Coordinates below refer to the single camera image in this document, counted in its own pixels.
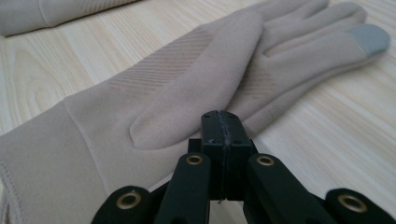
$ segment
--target fabric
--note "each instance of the fabric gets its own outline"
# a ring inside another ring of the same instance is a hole
[[[137,0],[2,0],[0,35],[17,35]]]
[[[319,82],[386,51],[389,36],[365,16],[352,3],[264,2],[67,97],[0,137],[0,217],[91,222],[114,190],[172,174],[207,111],[235,113],[253,137]]]

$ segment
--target seam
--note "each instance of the seam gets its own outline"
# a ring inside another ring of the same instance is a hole
[[[16,199],[15,203],[13,203],[14,200],[9,201],[8,206],[12,206],[15,209],[15,211],[17,211],[17,213],[19,211],[19,213],[21,213],[21,215],[18,216],[18,214],[16,214],[16,219],[20,218],[21,220],[19,220],[18,222],[25,223],[24,211],[23,211],[23,208],[21,205],[21,198],[20,198],[18,192],[16,191],[15,185],[13,183],[11,175],[9,174],[8,169],[6,168],[3,161],[1,161],[1,160],[0,160],[0,168],[3,171],[2,172],[2,178],[4,179],[4,189],[3,190],[6,190],[7,193],[13,194]]]
[[[40,16],[41,16],[41,19],[43,20],[43,22],[44,22],[47,26],[50,26],[50,25],[47,23],[47,21],[46,21],[46,19],[45,19],[45,17],[44,17],[43,7],[41,6],[41,0],[38,0],[38,9],[39,9],[39,11],[40,11]]]
[[[85,138],[84,134],[82,133],[82,130],[81,130],[80,127],[78,126],[78,124],[77,124],[77,122],[76,122],[76,119],[73,117],[73,115],[72,115],[72,114],[70,113],[70,111],[68,110],[68,108],[67,108],[67,106],[66,106],[66,104],[65,104],[64,101],[63,101],[63,105],[64,105],[64,108],[65,108],[65,110],[66,110],[67,115],[70,117],[70,119],[71,119],[71,120],[73,121],[73,123],[76,125],[76,127],[77,127],[79,133],[81,134],[81,137],[82,137],[82,139],[84,140],[84,143],[85,143],[85,147],[88,149],[88,152],[90,153],[91,158],[92,158],[92,160],[93,160],[93,164],[95,164],[96,171],[98,172],[98,174],[99,174],[99,176],[100,176],[100,179],[101,179],[102,184],[103,184],[103,188],[105,189],[106,194],[108,194],[108,189],[106,188],[104,178],[102,177],[102,174],[99,172],[98,164],[96,163],[96,160],[93,158],[92,152],[91,152],[90,148],[88,147],[88,141],[87,141],[87,139]]]

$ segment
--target wooden table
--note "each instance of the wooden table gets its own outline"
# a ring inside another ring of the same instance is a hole
[[[0,37],[0,134],[197,25],[256,2],[144,0],[56,28]],[[396,2],[355,2],[367,9],[369,23],[391,35],[387,55],[316,87],[254,141],[312,193],[354,189],[396,217]],[[211,223],[246,222],[235,210],[239,206],[212,203]]]

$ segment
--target gray fingertip patch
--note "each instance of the gray fingertip patch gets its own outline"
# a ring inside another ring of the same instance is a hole
[[[384,52],[389,47],[387,32],[372,24],[362,24],[348,31],[369,57]]]

